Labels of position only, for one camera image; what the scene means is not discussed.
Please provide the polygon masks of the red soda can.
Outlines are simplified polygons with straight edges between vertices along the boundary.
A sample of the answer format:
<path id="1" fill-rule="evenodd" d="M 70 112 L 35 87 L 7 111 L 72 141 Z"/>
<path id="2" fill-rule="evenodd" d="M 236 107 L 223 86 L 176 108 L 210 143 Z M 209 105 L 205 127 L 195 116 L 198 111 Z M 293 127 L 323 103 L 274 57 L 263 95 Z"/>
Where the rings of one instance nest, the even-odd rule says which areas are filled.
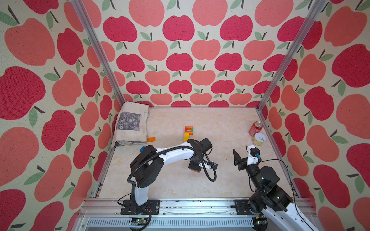
<path id="1" fill-rule="evenodd" d="M 259 133 L 263 128 L 263 124 L 261 121 L 255 121 L 250 130 L 249 130 L 249 135 L 254 136 L 256 133 Z"/>

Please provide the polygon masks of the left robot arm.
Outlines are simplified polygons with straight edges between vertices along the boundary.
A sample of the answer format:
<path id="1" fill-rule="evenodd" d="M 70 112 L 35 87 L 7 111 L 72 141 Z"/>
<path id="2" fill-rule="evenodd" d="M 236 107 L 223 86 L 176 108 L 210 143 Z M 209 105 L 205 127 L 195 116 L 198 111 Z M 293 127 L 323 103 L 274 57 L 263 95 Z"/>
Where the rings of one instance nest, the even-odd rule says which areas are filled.
<path id="1" fill-rule="evenodd" d="M 180 160 L 189 160 L 188 168 L 200 173 L 203 169 L 206 177 L 214 182 L 217 179 L 218 164 L 209 159 L 213 146 L 208 138 L 202 141 L 188 139 L 184 143 L 156 149 L 153 145 L 146 146 L 130 164 L 131 173 L 127 182 L 132 185 L 129 200 L 121 205 L 122 215 L 158 215 L 160 200 L 149 200 L 149 186 L 157 179 L 162 168 Z"/>

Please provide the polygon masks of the right frame post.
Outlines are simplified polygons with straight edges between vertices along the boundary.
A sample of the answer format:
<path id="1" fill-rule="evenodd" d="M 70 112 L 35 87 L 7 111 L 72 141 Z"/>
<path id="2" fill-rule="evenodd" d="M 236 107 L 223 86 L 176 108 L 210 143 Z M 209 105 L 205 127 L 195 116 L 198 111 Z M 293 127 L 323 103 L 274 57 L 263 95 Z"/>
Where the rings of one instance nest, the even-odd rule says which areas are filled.
<path id="1" fill-rule="evenodd" d="M 295 37 L 295 39 L 292 42 L 292 45 L 289 47 L 288 52 L 286 53 L 281 65 L 278 68 L 278 71 L 273 76 L 271 83 L 269 87 L 267 88 L 265 94 L 263 95 L 256 111 L 258 113 L 261 113 L 264 106 L 268 102 L 268 99 L 270 98 L 272 92 L 274 91 L 275 87 L 277 86 L 277 83 L 279 82 L 280 78 L 283 76 L 284 72 L 288 68 L 289 64 L 291 63 L 292 59 L 294 58 L 294 55 L 301 47 L 304 39 L 306 38 L 308 32 L 314 25 L 315 20 L 317 19 L 318 15 L 321 13 L 322 9 L 325 7 L 325 4 L 329 1 L 324 0 L 318 0 L 315 1 L 311 7 L 311 9 L 308 12 L 307 17 L 303 21 L 302 26 L 298 30 L 298 33 Z"/>

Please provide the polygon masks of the frame post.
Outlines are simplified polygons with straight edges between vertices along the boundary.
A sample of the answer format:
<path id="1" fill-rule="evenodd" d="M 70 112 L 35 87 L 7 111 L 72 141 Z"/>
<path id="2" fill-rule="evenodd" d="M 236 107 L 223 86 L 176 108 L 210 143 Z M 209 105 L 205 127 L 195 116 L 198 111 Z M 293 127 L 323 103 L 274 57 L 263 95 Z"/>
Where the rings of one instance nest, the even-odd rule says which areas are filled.
<path id="1" fill-rule="evenodd" d="M 278 71 L 273 76 L 271 83 L 269 87 L 267 88 L 265 94 L 263 95 L 256 111 L 258 113 L 261 113 L 264 106 L 268 102 L 268 99 L 270 98 L 272 92 L 274 91 L 275 87 L 277 86 L 277 83 L 279 82 L 280 78 L 283 76 L 284 72 L 288 68 L 289 64 L 291 63 L 292 59 L 294 58 L 294 55 L 301 47 L 304 39 L 306 38 L 308 32 L 314 25 L 315 20 L 317 19 L 318 15 L 321 13 L 322 9 L 325 7 L 325 4 L 329 1 L 324 0 L 318 0 L 315 1 L 311 7 L 311 9 L 308 12 L 307 17 L 303 21 L 302 26 L 298 30 L 298 33 L 295 37 L 295 39 L 292 42 L 292 45 L 289 47 L 288 52 L 286 53 L 281 65 L 278 68 Z"/>
<path id="2" fill-rule="evenodd" d="M 119 83 L 116 79 L 116 76 L 114 74 L 114 71 L 112 70 L 108 57 L 103 49 L 103 46 L 101 45 L 101 42 L 99 41 L 95 29 L 93 27 L 93 24 L 89 18 L 89 14 L 83 4 L 83 1 L 71 1 L 73 4 L 73 7 L 77 13 L 77 16 L 79 17 L 79 20 L 82 23 L 82 26 L 85 29 L 85 32 L 88 36 L 88 39 L 91 42 L 92 47 L 94 48 L 95 54 L 101 64 L 101 67 L 103 68 L 103 71 L 105 72 L 108 81 L 112 87 L 113 92 L 115 93 L 118 102 L 122 106 L 125 103 L 125 99 L 122 95 L 122 92 L 119 87 Z"/>

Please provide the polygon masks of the left frame post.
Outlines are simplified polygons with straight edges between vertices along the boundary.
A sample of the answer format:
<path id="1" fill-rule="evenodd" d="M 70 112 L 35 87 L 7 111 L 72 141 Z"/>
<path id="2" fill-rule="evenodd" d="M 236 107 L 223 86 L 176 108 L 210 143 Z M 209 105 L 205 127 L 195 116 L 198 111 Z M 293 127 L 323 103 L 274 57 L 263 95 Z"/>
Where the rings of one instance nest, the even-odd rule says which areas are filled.
<path id="1" fill-rule="evenodd" d="M 125 99 L 122 95 L 122 92 L 119 87 L 119 83 L 116 79 L 116 76 L 114 74 L 114 71 L 112 70 L 108 57 L 103 49 L 103 46 L 101 45 L 101 42 L 99 41 L 95 29 L 93 27 L 93 24 L 89 18 L 89 14 L 83 4 L 83 1 L 71 1 L 73 4 L 73 7 L 77 13 L 77 16 L 79 17 L 79 20 L 82 23 L 82 26 L 85 29 L 85 32 L 88 36 L 88 39 L 91 42 L 92 47 L 94 48 L 95 54 L 101 64 L 101 67 L 103 68 L 103 71 L 105 72 L 108 81 L 112 87 L 113 92 L 115 93 L 118 102 L 122 106 L 125 103 Z"/>

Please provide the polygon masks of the folded beige towel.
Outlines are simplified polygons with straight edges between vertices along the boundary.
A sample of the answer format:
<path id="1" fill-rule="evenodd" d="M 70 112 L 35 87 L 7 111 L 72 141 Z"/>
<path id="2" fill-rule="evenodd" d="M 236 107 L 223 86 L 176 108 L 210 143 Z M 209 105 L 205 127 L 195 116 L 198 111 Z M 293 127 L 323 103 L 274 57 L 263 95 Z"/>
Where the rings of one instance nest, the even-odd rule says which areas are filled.
<path id="1" fill-rule="evenodd" d="M 148 113 L 148 105 L 125 102 L 116 120 L 112 147 L 147 143 Z"/>

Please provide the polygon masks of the yellow tin can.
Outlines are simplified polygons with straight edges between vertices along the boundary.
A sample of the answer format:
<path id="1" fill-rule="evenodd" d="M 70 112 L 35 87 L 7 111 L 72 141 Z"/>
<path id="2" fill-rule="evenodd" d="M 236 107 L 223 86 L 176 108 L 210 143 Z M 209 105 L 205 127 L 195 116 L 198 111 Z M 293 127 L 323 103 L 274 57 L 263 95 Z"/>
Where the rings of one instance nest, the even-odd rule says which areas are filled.
<path id="1" fill-rule="evenodd" d="M 253 138 L 252 138 L 252 143 L 255 146 L 261 146 L 263 143 L 266 141 L 266 136 L 263 133 L 255 133 Z"/>

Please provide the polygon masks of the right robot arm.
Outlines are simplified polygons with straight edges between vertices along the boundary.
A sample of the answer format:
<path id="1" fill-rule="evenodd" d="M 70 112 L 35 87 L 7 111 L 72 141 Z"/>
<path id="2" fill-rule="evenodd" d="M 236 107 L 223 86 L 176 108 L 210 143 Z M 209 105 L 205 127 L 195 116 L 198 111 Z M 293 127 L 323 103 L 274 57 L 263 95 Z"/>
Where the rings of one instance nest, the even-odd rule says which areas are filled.
<path id="1" fill-rule="evenodd" d="M 234 165 L 245 170 L 255 187 L 255 192 L 247 200 L 235 200 L 234 208 L 238 215 L 261 214 L 274 222 L 283 231 L 317 231 L 318 228 L 306 218 L 296 205 L 295 198 L 278 186 L 279 176 L 272 167 L 259 167 L 262 162 L 260 150 L 248 149 L 248 157 L 241 158 L 233 150 Z"/>

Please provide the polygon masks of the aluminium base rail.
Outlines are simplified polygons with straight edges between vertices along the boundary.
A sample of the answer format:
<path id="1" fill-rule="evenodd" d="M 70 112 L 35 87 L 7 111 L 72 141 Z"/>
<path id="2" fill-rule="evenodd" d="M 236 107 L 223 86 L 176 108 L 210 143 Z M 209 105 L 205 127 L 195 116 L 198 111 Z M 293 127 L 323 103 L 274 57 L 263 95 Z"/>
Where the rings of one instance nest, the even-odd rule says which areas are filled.
<path id="1" fill-rule="evenodd" d="M 239 211 L 235 198 L 162 198 L 154 215 L 123 215 L 115 198 L 87 199 L 72 222 L 72 231 L 322 231 L 308 199 L 296 200 L 287 212 L 261 215 Z"/>

